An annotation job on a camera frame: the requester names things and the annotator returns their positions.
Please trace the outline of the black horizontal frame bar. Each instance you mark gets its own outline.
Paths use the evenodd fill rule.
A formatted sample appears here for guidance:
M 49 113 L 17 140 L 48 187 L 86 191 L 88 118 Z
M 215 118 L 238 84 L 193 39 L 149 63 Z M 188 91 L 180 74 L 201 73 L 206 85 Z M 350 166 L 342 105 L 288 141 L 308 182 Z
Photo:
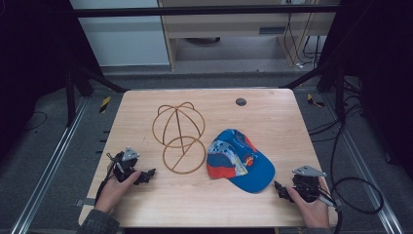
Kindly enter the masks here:
M 289 13 L 332 13 L 341 9 L 339 4 L 326 5 L 250 5 L 250 6 L 198 6 L 124 9 L 82 9 L 73 10 L 78 18 L 105 17 L 152 17 L 152 16 L 203 16 L 233 14 L 289 14 Z

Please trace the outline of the white cabinet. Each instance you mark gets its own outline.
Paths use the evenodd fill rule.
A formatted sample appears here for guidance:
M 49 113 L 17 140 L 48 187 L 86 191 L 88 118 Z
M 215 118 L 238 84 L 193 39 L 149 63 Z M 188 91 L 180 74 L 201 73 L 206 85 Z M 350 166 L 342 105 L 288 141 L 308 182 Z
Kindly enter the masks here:
M 157 8 L 157 0 L 69 0 L 75 10 Z M 80 18 L 101 67 L 169 65 L 160 17 Z

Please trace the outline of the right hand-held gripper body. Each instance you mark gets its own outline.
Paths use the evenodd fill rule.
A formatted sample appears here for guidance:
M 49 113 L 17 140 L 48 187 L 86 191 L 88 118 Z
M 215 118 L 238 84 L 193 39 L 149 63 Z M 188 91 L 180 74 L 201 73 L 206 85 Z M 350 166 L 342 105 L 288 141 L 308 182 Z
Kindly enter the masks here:
M 311 166 L 305 165 L 292 171 L 293 188 L 306 203 L 312 203 L 319 200 L 328 207 L 334 207 L 332 199 L 327 195 L 325 190 L 320 188 L 319 179 L 326 177 L 326 173 L 317 170 Z

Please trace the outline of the person's left hand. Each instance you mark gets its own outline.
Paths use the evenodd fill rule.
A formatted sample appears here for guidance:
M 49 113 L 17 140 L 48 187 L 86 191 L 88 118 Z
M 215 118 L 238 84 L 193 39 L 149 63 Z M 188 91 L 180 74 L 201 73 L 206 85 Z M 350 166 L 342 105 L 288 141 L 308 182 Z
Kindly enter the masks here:
M 116 177 L 109 178 L 103 186 L 94 208 L 98 211 L 109 214 L 121 201 L 127 191 L 133 186 L 133 183 L 139 178 L 139 176 L 140 171 L 137 171 L 131 174 L 123 182 L 119 182 Z

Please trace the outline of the blue and red cap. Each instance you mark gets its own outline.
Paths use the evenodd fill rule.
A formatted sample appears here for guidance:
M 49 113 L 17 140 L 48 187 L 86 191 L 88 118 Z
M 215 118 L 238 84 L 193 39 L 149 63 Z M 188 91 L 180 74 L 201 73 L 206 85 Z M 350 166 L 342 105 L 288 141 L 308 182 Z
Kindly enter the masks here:
M 261 192 L 276 174 L 273 163 L 235 129 L 224 130 L 212 141 L 206 170 L 210 178 L 226 178 L 248 193 Z

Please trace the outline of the metal floor rail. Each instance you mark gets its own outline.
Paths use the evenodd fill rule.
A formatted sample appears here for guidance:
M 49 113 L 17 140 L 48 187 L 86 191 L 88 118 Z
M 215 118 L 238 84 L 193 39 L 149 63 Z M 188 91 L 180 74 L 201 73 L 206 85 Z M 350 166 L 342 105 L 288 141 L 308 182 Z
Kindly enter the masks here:
M 26 234 L 33 218 L 36 216 L 40 205 L 50 187 L 52 180 L 55 177 L 59 164 L 74 136 L 76 130 L 84 116 L 85 109 L 88 105 L 89 98 L 81 97 L 78 106 L 75 109 L 75 117 L 70 125 L 68 125 L 51 156 L 45 170 L 40 176 L 30 198 L 28 199 L 24 209 L 13 225 L 10 234 Z
M 380 188 L 371 170 L 367 167 L 353 137 L 346 128 L 342 131 L 342 138 L 358 176 L 368 182 L 371 182 L 379 190 L 379 192 L 375 192 L 371 185 L 366 188 L 366 192 L 374 207 L 378 209 L 380 205 L 383 205 L 378 212 L 378 217 L 380 218 L 386 232 L 388 234 L 405 234 L 384 192 Z

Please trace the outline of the black and yellow tape strip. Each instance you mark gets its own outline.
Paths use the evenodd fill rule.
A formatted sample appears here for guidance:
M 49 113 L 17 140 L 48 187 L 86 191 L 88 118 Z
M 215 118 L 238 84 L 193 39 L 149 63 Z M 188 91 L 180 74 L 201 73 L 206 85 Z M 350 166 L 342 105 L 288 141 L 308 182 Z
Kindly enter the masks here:
M 318 106 L 318 107 L 324 107 L 325 104 L 322 101 L 315 101 L 313 96 L 311 94 L 307 94 L 307 102 L 309 104 Z
M 110 100 L 111 100 L 111 97 L 105 97 L 103 99 L 102 104 L 101 104 L 101 106 L 99 108 L 99 111 L 98 111 L 99 113 L 104 113 L 106 111 L 106 108 L 107 108 Z

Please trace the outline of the wooden wire hat stand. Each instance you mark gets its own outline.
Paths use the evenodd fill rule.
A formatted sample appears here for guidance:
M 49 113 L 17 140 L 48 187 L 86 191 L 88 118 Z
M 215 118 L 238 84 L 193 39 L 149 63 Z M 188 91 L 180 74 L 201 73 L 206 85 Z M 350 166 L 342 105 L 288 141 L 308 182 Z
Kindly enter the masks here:
M 178 175 L 189 175 L 205 162 L 207 149 L 202 142 L 206 120 L 192 102 L 158 107 L 152 134 L 163 146 L 165 167 Z

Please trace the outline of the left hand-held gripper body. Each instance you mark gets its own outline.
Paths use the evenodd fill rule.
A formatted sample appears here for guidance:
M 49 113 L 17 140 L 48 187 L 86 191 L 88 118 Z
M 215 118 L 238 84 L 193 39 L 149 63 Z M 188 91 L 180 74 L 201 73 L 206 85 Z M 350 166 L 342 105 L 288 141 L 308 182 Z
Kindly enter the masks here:
M 112 162 L 114 176 L 119 182 L 123 182 L 135 172 L 134 166 L 140 154 L 127 146 L 124 151 L 119 152 L 115 157 L 112 157 L 110 153 L 107 153 L 106 156 Z

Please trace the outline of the black metal stand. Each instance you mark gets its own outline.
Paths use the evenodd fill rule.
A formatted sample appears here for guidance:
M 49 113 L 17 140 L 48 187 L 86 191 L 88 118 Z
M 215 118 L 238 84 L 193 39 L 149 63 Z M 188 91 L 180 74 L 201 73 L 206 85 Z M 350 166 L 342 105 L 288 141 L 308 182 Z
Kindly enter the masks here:
M 67 127 L 74 123 L 76 117 L 74 89 L 77 89 L 82 97 L 90 97 L 94 93 L 94 89 L 89 82 L 90 79 L 117 93 L 127 91 L 126 88 L 110 82 L 102 75 L 81 65 L 70 52 L 64 52 L 62 57 L 64 58 L 62 64 L 65 66 L 64 80 L 67 101 Z
M 320 75 L 317 89 L 321 93 L 335 87 L 335 114 L 341 123 L 346 122 L 344 107 L 344 66 L 338 58 L 330 58 L 317 68 L 307 72 L 298 79 L 281 86 L 281 89 L 293 90 L 306 81 Z

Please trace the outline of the person's right hand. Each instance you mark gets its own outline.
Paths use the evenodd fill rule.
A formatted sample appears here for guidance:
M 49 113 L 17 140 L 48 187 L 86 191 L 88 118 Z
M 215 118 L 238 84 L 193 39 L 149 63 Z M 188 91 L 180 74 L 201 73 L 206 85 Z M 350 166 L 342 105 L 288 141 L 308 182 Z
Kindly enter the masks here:
M 290 186 L 287 187 L 287 192 L 298 207 L 304 224 L 308 229 L 330 229 L 328 207 L 324 202 L 316 200 L 307 203 L 300 194 Z

